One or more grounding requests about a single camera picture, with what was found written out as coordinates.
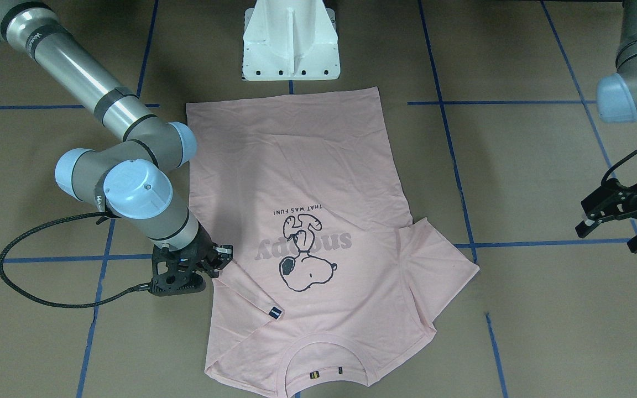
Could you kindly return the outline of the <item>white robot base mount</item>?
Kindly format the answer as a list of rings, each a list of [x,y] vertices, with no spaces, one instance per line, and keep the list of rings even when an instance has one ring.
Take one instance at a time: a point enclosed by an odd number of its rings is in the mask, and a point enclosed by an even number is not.
[[[336,13],[324,1],[257,1],[244,12],[246,81],[338,79]]]

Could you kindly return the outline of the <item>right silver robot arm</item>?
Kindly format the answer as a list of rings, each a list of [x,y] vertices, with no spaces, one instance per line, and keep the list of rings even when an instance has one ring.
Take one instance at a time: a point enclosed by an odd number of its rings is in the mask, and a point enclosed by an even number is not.
[[[103,151],[69,150],[56,163],[55,180],[69,196],[97,208],[89,217],[125,219],[154,245],[152,279],[127,292],[204,290],[204,275],[218,277],[233,249],[212,241],[167,177],[195,156],[191,129],[150,111],[41,1],[0,1],[0,40],[28,55],[119,139]]]

